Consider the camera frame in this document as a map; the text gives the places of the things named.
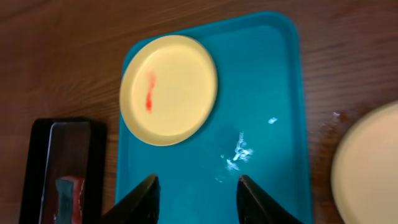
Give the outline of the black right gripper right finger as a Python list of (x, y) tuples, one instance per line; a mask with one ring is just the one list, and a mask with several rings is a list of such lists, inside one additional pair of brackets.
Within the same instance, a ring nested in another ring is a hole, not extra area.
[(240, 224), (302, 224), (248, 175), (241, 175), (236, 191)]

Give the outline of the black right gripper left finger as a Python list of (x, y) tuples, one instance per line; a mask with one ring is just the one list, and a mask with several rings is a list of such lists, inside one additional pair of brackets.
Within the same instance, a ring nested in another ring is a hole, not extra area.
[(109, 224), (157, 224), (160, 213), (160, 183), (156, 174), (140, 184), (101, 217)]

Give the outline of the green orange sponge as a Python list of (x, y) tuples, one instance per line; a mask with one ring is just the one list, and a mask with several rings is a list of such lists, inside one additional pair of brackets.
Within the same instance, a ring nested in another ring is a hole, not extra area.
[(58, 193), (56, 224), (82, 224), (82, 201), (85, 180), (82, 177), (64, 176), (55, 181)]

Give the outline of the yellow plate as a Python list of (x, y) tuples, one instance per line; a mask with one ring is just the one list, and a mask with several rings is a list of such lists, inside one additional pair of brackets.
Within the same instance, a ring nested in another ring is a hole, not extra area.
[(397, 224), (397, 102), (371, 111), (344, 135), (331, 189), (345, 223)]
[(170, 146), (199, 130), (217, 90), (215, 63), (206, 48), (184, 35), (166, 35), (132, 58), (121, 82), (119, 105), (136, 138)]

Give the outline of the teal plastic tray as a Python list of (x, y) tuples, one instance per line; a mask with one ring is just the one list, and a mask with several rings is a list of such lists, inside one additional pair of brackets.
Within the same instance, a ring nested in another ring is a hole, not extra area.
[(192, 137), (146, 144), (119, 124), (116, 200), (149, 174), (160, 182), (160, 223), (237, 223), (246, 174), (302, 223), (313, 222), (299, 37), (277, 12), (182, 31), (218, 69), (215, 107)]

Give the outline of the black water tray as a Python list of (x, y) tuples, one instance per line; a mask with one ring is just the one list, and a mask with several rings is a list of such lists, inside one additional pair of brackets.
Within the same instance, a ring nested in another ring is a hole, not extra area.
[(82, 223), (98, 223), (103, 202), (107, 127), (88, 118), (41, 118), (30, 132), (19, 223), (54, 223), (55, 181), (85, 180)]

